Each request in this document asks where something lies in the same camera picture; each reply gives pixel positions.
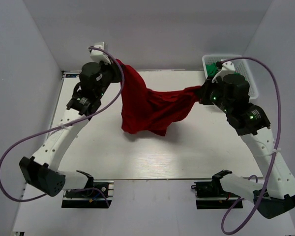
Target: white robotic arm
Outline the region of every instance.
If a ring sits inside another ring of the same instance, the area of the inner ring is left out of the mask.
[[[46,142],[31,158],[23,157],[20,168],[26,182],[44,193],[55,196],[61,190],[93,188],[93,177],[83,171],[59,171],[60,162],[81,129],[89,122],[74,122],[86,118],[100,107],[100,99],[110,83],[121,81],[118,66],[103,57],[103,53],[90,51],[96,62],[82,67],[80,82],[75,86],[73,95],[64,112],[60,124],[75,123],[53,132]]]
[[[263,196],[260,196],[263,184],[227,170],[215,174],[209,184],[196,182],[197,196],[205,199],[233,193],[253,204],[260,196],[258,211],[266,218],[273,218],[295,207],[295,178],[281,153],[274,150],[275,140],[266,114],[262,108],[249,103],[249,83],[242,75],[234,74],[231,62],[220,66],[220,71],[214,77],[209,76],[201,87],[200,103],[214,104],[226,114],[228,123],[250,149],[263,176],[268,172],[274,152],[276,157]]]

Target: purple cable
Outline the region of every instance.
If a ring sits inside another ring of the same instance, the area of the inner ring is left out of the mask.
[[[57,126],[57,127],[54,127],[54,128],[48,129],[48,130],[45,130],[45,131],[41,131],[41,132],[39,132],[39,133],[36,133],[36,134],[30,135],[30,136],[28,136],[28,137],[26,137],[26,138],[23,138],[23,139],[17,141],[17,142],[14,143],[13,145],[11,145],[11,146],[10,146],[10,147],[4,152],[4,154],[2,155],[2,157],[0,158],[0,171],[1,171],[1,166],[2,166],[2,163],[3,163],[4,159],[5,159],[5,157],[6,157],[7,154],[8,154],[13,148],[15,148],[18,144],[20,144],[20,143],[22,143],[22,142],[25,142],[25,141],[27,141],[27,140],[29,140],[29,139],[35,138],[35,137],[37,137],[37,136],[40,136],[40,135],[43,135],[43,134],[47,134],[47,133],[49,133],[49,132],[53,132],[53,131],[61,130],[61,129],[63,129],[64,126],[74,125],[74,124],[76,124],[76,123],[79,123],[79,122],[82,122],[82,121],[84,121],[84,120],[86,120],[86,119],[89,119],[89,118],[91,118],[91,117],[93,117],[93,116],[95,116],[95,115],[97,115],[97,114],[103,112],[103,111],[106,110],[107,108],[109,108],[109,107],[110,107],[110,106],[111,106],[111,105],[117,100],[117,98],[120,96],[121,91],[122,91],[123,86],[124,86],[124,74],[123,74],[123,70],[122,70],[121,66],[119,65],[118,61],[117,61],[117,60],[116,60],[111,54],[105,52],[104,50],[102,50],[102,49],[100,49],[100,48],[89,47],[88,49],[91,49],[91,50],[98,50],[98,51],[103,52],[103,53],[106,54],[111,60],[113,60],[113,62],[118,66],[118,69],[119,69],[120,72],[121,72],[121,80],[122,80],[122,82],[121,82],[120,90],[119,90],[119,92],[117,93],[116,97],[114,97],[114,99],[113,99],[110,103],[108,103],[107,106],[105,106],[104,108],[102,108],[101,110],[95,112],[95,113],[92,114],[92,115],[89,115],[89,116],[84,117],[84,118],[81,118],[81,119],[76,119],[76,120],[71,121],[71,122],[68,122],[68,123],[66,123],[66,124],[64,124],[64,125],[62,125],[62,126]],[[39,195],[39,196],[37,196],[37,197],[29,198],[29,199],[17,199],[17,198],[14,198],[14,197],[12,197],[11,195],[9,195],[8,192],[4,189],[4,187],[3,187],[3,185],[2,185],[2,182],[1,182],[1,178],[0,178],[0,189],[1,189],[2,193],[3,193],[8,199],[10,199],[10,200],[12,200],[12,201],[15,201],[15,202],[19,202],[19,203],[30,202],[30,201],[33,201],[33,200],[39,199],[39,198],[44,197],[44,196],[47,195],[47,194],[42,194],[42,195]]]
[[[71,192],[82,192],[82,191],[88,191],[88,190],[96,190],[97,192],[99,192],[103,198],[105,199],[105,202],[107,204],[107,206],[109,207],[109,202],[107,200],[107,198],[105,197],[105,195],[103,194],[102,191],[100,191],[98,188],[81,188],[81,189],[71,189]]]
[[[228,61],[231,61],[231,60],[238,60],[238,59],[248,59],[248,60],[253,60],[253,61],[259,63],[260,65],[262,65],[269,72],[269,74],[272,77],[272,80],[273,80],[273,83],[274,83],[274,87],[275,87],[275,91],[276,91],[276,97],[277,97],[278,125],[277,125],[276,141],[275,141],[275,144],[274,144],[274,149],[277,149],[277,147],[279,146],[280,137],[281,137],[281,97],[280,97],[280,92],[279,92],[279,86],[277,84],[277,81],[275,79],[275,76],[274,76],[274,74],[272,73],[272,71],[270,70],[270,68],[267,65],[265,65],[263,62],[259,61],[258,59],[255,59],[255,58],[250,58],[250,57],[232,58],[232,59],[227,59],[227,60],[222,61],[222,64],[223,63],[226,63]],[[248,223],[248,221],[251,219],[251,217],[253,216],[253,214],[258,209],[258,207],[260,205],[260,202],[262,200],[262,196],[264,195],[264,193],[266,191],[266,186],[267,186],[267,183],[269,181],[269,178],[270,178],[270,175],[271,175],[271,172],[272,172],[272,168],[273,168],[273,165],[274,165],[275,156],[276,156],[276,153],[273,153],[272,154],[271,161],[270,161],[270,164],[269,164],[269,168],[268,168],[267,173],[266,173],[266,176],[265,176],[265,181],[264,181],[263,187],[261,189],[260,195],[259,195],[259,197],[258,197],[258,199],[257,199],[257,201],[256,201],[256,203],[254,205],[254,207],[252,208],[251,212],[248,214],[247,218],[235,230],[230,231],[230,232],[227,232],[224,229],[225,219],[226,219],[227,215],[230,213],[230,211],[234,208],[234,206],[238,202],[240,202],[241,200],[243,200],[243,199],[241,199],[239,197],[233,203],[233,205],[226,211],[225,215],[223,216],[222,223],[221,223],[221,229],[222,229],[222,232],[224,234],[226,234],[226,235],[233,235],[233,234],[237,233],[239,230],[241,230]]]

